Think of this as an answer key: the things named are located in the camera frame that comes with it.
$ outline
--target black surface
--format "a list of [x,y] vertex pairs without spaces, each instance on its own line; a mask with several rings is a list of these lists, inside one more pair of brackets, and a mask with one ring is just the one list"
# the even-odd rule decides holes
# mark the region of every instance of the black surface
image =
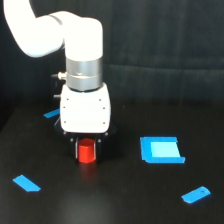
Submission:
[[[4,224],[223,223],[223,107],[112,104],[119,141],[95,166],[75,164],[46,106],[18,107],[0,135],[0,220]],[[139,138],[176,136],[184,165],[141,160]],[[12,179],[41,187],[27,193]],[[200,186],[212,195],[189,205]]]

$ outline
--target dark background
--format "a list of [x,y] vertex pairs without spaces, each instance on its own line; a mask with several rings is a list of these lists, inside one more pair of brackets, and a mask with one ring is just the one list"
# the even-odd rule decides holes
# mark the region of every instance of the dark background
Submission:
[[[101,21],[104,81],[111,99],[136,103],[222,103],[224,2],[220,0],[31,1],[36,16],[66,10]],[[64,51],[26,56],[0,4],[1,123],[18,102],[44,102],[50,76],[65,70]]]
[[[74,164],[69,141],[54,131],[56,118],[43,117],[56,109],[50,77],[65,70],[64,51],[26,56],[1,1],[0,222],[222,224],[224,2],[31,3],[36,16],[66,10],[101,21],[104,81],[120,138],[98,167]],[[176,136],[185,164],[145,163],[142,136]],[[12,183],[21,174],[41,191],[26,194]],[[181,200],[200,186],[212,195],[194,205]]]

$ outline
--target silver cylinder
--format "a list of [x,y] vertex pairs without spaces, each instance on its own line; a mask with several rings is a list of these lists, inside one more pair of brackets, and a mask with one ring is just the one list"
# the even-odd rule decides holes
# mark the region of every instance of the silver cylinder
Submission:
[[78,91],[97,89],[103,84],[102,57],[93,61],[73,61],[66,57],[66,84]]

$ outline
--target red cylinder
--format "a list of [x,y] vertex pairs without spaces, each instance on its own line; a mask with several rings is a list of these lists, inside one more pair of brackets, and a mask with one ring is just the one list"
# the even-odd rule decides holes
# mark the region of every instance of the red cylinder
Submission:
[[94,140],[84,138],[78,143],[78,160],[81,163],[91,163],[95,161]]

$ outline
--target blue paper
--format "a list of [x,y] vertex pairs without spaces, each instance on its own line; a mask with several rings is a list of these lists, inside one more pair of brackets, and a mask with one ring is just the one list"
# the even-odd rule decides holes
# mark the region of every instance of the blue paper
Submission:
[[60,114],[60,109],[57,109],[57,110],[51,111],[49,113],[46,113],[46,114],[44,114],[44,116],[46,118],[50,118],[50,117],[56,116],[58,114]]
[[180,157],[176,142],[151,142],[152,157]]
[[185,194],[182,196],[183,200],[189,204],[200,200],[201,198],[206,197],[207,195],[210,195],[210,191],[205,187],[199,187],[198,189],[191,191],[188,194]]
[[184,163],[180,157],[176,137],[140,138],[142,160],[148,163]]
[[13,181],[27,192],[40,190],[40,188],[36,184],[31,182],[29,179],[27,179],[23,175],[16,177],[15,179],[13,179]]

